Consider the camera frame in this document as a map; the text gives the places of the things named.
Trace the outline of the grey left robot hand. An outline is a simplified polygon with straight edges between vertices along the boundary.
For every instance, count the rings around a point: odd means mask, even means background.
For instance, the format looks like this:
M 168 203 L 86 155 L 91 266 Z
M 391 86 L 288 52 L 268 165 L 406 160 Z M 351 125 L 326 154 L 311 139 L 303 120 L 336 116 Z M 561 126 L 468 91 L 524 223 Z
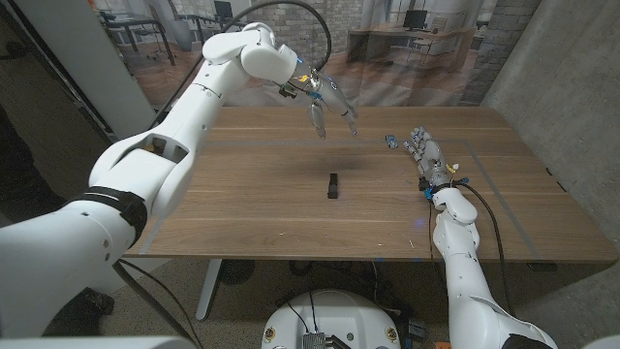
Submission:
M 325 113 L 323 106 L 334 113 L 339 114 L 348 124 L 352 135 L 357 134 L 357 110 L 342 89 L 329 76 L 314 71 L 308 80 L 308 95 L 312 103 L 307 110 L 309 120 L 315 127 L 320 139 L 326 138 Z

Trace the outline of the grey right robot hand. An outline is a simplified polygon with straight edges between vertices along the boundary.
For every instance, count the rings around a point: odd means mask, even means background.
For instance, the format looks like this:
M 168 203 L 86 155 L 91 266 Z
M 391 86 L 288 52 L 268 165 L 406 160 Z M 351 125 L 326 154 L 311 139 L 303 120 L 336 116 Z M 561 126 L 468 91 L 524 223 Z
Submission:
M 416 161 L 420 176 L 432 187 L 450 184 L 452 174 L 444 154 L 424 127 L 415 128 L 411 132 L 411 139 L 404 144 Z

